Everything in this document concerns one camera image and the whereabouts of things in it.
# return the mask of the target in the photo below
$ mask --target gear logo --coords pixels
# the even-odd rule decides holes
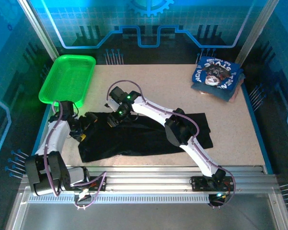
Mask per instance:
[[[17,18],[18,8],[17,0],[0,0],[0,14],[8,23]]]
[[[127,4],[129,9],[134,13],[140,13],[143,17],[147,15],[157,16],[157,13],[163,13],[164,9],[169,9],[169,4],[173,4],[174,0],[130,0]]]

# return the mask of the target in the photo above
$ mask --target green plastic tray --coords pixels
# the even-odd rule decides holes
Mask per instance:
[[[84,104],[96,60],[91,56],[62,55],[58,57],[39,92],[43,103],[72,101],[78,108]]]

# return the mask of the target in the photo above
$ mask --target table surface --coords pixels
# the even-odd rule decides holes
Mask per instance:
[[[207,149],[219,165],[264,165],[256,133],[243,96],[239,91],[234,103],[224,102],[214,96],[200,94],[191,88],[195,65],[97,65],[83,107],[85,112],[111,112],[104,106],[109,86],[118,80],[128,79],[138,83],[144,96],[166,108],[182,108],[185,113],[205,113],[214,147]],[[119,83],[129,92],[137,90],[130,83]],[[69,166],[123,166],[123,165],[183,165],[196,163],[186,152],[157,156],[112,158],[82,163],[78,142],[66,139],[62,157]]]

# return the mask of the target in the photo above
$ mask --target folded t-shirt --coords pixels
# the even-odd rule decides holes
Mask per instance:
[[[203,56],[193,73],[192,81],[231,91],[242,72],[239,64]]]
[[[199,83],[199,82],[195,82],[193,84],[192,88],[195,89],[195,90],[200,90],[200,91],[212,94],[212,95],[214,95],[214,96],[216,96],[218,98],[221,98],[221,99],[223,99],[223,100],[228,102],[231,99],[231,97],[234,95],[238,83],[241,80],[244,80],[244,79],[245,79],[245,75],[243,73],[241,73],[238,76],[238,79],[237,79],[237,81],[236,81],[236,83],[234,85],[234,88],[231,91],[223,90],[223,89],[216,88],[216,87],[213,87],[213,86],[210,86],[210,85],[206,85],[206,84],[202,84],[202,83]]]
[[[131,115],[130,122],[123,122],[116,127],[107,123],[109,113],[94,113],[98,120],[85,131],[86,138],[78,149],[82,162],[97,161],[115,155],[150,156],[183,152],[172,145],[166,136],[164,127],[147,117]],[[186,114],[194,120],[200,129],[198,142],[204,149],[212,148],[210,129],[204,113]]]

